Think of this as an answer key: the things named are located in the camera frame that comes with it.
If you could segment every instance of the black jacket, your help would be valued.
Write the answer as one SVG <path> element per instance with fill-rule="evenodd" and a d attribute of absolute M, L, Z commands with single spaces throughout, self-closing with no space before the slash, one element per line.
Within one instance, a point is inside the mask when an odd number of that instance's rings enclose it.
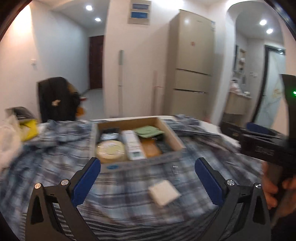
<path fill-rule="evenodd" d="M 68 81 L 62 77 L 38 82 L 39 107 L 42 122 L 74 121 L 80 104 L 79 94 L 71 93 Z"/>

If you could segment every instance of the beige refrigerator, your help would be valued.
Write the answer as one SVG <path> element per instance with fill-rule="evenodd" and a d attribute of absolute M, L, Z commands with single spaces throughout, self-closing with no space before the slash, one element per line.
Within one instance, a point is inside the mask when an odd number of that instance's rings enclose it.
<path fill-rule="evenodd" d="M 164 114 L 203 120 L 210 91 L 215 23 L 180 10 L 170 22 Z"/>

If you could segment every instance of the white plastic bag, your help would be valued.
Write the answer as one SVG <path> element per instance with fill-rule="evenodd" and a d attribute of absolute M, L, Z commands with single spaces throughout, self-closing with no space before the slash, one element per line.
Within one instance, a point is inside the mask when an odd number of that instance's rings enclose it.
<path fill-rule="evenodd" d="M 11 161 L 22 151 L 20 135 L 13 119 L 7 119 L 0 125 L 0 171 L 9 167 Z"/>

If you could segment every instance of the brown door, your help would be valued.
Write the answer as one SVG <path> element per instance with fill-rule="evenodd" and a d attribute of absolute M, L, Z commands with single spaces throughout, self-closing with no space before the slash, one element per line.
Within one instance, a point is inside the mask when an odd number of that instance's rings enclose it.
<path fill-rule="evenodd" d="M 103 87 L 103 43 L 104 36 L 90 37 L 89 45 L 89 86 L 90 89 Z"/>

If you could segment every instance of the plaid blanket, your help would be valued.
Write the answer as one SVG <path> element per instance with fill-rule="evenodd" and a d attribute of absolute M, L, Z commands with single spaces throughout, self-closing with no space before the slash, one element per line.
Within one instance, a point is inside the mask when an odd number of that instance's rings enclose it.
<path fill-rule="evenodd" d="M 173 129 L 197 127 L 186 118 L 167 123 Z M 45 133 L 26 144 L 22 155 L 2 174 L 0 211 L 21 240 L 34 184 L 56 185 L 83 168 L 89 160 L 91 126 L 91 122 L 50 122 Z M 198 157 L 204 157 L 225 179 L 242 185 L 260 181 L 260 161 L 239 154 L 222 138 L 180 138 L 187 147 L 181 159 L 98 176 L 78 210 L 100 240 L 196 240 L 218 210 L 195 174 Z M 181 197 L 160 209 L 147 190 L 164 179 Z M 65 233 L 73 237 L 58 206 L 56 211 Z M 224 237 L 232 227 L 229 225 Z"/>

